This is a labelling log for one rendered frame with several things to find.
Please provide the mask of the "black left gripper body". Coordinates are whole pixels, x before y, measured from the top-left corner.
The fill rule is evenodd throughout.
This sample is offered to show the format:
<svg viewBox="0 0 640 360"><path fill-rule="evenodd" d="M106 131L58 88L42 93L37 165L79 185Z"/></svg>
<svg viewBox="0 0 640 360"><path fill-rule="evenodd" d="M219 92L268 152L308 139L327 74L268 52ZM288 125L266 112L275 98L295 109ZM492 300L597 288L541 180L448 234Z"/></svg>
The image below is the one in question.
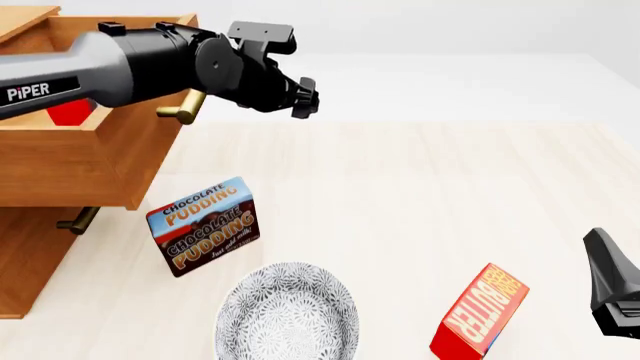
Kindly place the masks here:
<svg viewBox="0 0 640 360"><path fill-rule="evenodd" d="M319 109L319 92L316 91L315 80L301 77L296 89L295 101L291 116L296 119L308 119Z"/></svg>

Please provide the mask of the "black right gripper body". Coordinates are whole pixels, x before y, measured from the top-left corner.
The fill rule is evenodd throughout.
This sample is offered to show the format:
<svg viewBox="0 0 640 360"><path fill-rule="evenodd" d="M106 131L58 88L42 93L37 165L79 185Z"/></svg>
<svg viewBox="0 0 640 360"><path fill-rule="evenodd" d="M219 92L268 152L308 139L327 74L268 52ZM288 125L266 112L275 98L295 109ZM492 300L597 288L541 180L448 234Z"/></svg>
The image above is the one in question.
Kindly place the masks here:
<svg viewBox="0 0 640 360"><path fill-rule="evenodd" d="M603 335L640 340L640 301L603 303L592 315Z"/></svg>

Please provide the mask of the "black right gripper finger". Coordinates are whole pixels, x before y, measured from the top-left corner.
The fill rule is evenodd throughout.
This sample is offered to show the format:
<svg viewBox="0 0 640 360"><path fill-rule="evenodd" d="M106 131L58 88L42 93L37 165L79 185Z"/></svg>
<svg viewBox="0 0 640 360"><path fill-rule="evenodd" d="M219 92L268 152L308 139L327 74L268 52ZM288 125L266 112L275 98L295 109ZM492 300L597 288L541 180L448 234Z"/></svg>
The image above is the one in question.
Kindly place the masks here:
<svg viewBox="0 0 640 360"><path fill-rule="evenodd" d="M640 308L640 269L600 227L583 238L591 273L591 310L605 303L637 302Z"/></svg>

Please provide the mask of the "red and orange butter box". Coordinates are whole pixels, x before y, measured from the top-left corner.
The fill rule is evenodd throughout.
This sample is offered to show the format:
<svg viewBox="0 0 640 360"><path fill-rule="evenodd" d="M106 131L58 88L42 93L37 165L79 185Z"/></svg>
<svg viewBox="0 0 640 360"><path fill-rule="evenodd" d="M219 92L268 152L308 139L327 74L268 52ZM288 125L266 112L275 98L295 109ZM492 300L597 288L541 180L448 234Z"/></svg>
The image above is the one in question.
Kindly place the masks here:
<svg viewBox="0 0 640 360"><path fill-rule="evenodd" d="M441 320L430 350L439 360L483 360L528 293L517 278L487 264Z"/></svg>

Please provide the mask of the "open wooden drawer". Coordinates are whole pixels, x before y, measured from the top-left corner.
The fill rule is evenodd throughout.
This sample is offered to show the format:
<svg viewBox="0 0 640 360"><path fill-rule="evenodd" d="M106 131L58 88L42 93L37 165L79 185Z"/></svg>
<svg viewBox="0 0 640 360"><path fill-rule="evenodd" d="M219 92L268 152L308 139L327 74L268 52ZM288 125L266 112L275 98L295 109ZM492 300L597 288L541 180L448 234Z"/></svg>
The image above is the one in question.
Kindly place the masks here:
<svg viewBox="0 0 640 360"><path fill-rule="evenodd" d="M69 50L100 17L48 20L53 50ZM6 55L35 54L12 53ZM0 120L0 207L122 206L136 209L181 125L158 107L182 104L182 91L123 107L100 104L80 126L56 126L46 109Z"/></svg>

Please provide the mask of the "wooden cabinet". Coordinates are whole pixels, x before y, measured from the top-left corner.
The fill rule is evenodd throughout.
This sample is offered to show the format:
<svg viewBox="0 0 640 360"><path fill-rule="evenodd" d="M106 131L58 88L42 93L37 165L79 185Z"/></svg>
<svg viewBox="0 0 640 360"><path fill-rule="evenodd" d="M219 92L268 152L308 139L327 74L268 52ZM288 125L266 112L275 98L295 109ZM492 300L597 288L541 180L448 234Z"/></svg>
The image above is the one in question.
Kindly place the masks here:
<svg viewBox="0 0 640 360"><path fill-rule="evenodd" d="M53 50L48 20L60 8L0 6L0 55ZM58 221L77 207L0 207L0 320L25 317L76 239Z"/></svg>

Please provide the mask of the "chocolate pudding box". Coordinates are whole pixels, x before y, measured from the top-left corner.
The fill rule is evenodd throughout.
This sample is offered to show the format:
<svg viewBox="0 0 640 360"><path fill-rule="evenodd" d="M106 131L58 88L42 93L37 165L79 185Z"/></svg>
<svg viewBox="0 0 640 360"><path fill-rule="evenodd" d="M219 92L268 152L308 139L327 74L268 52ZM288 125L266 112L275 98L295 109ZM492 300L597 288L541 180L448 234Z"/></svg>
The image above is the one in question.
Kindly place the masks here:
<svg viewBox="0 0 640 360"><path fill-rule="evenodd" d="M154 209L146 221L176 278L260 237L254 197L240 176Z"/></svg>

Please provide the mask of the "patterned grey and white bowl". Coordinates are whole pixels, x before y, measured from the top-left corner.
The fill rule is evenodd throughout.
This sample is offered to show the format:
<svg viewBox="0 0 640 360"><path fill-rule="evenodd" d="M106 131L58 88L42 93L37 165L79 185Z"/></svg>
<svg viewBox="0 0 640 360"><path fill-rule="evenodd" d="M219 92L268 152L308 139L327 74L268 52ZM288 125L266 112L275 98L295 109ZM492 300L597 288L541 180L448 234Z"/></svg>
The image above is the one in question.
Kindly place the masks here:
<svg viewBox="0 0 640 360"><path fill-rule="evenodd" d="M215 360L355 360L359 316L326 269L273 263L251 272L218 311Z"/></svg>

